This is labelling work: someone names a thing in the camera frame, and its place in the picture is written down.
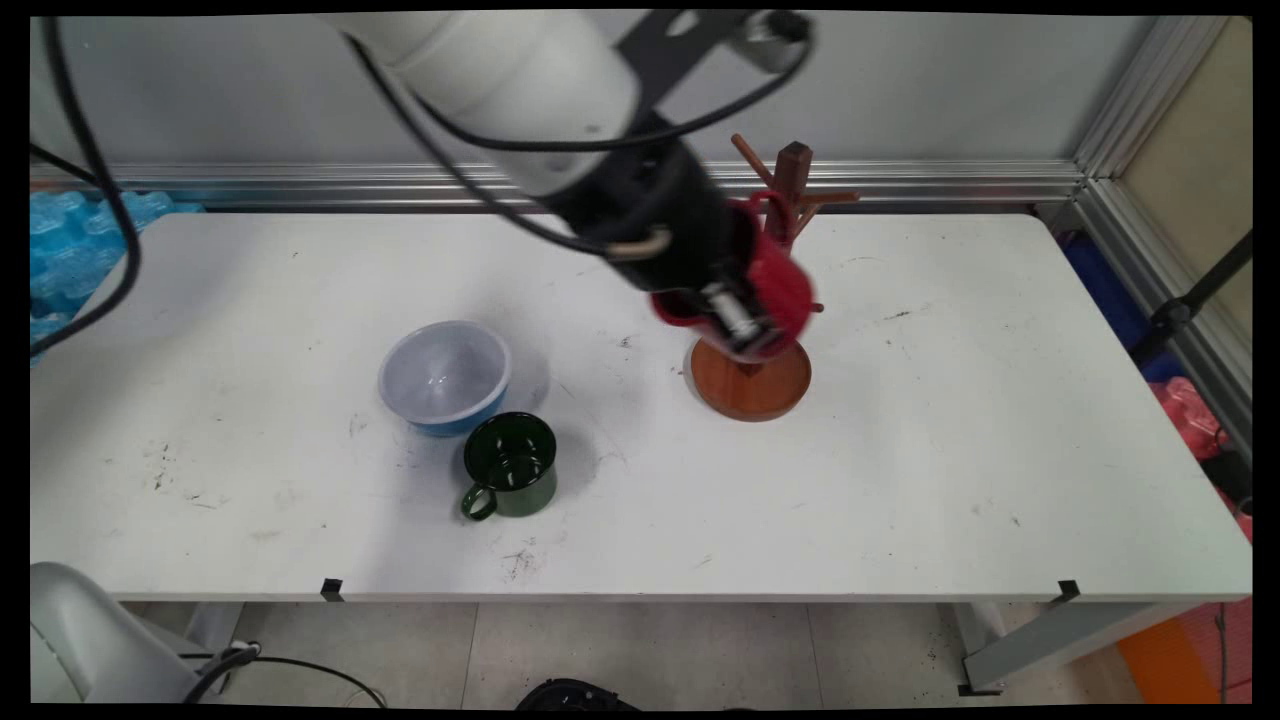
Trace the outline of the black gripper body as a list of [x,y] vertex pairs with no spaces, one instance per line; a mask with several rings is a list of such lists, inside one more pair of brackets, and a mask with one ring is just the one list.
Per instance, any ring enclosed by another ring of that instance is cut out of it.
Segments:
[[739,247],[728,200],[681,138],[599,152],[595,165],[545,193],[547,210],[577,240],[648,293],[689,292],[709,310],[708,287],[746,311],[762,310]]

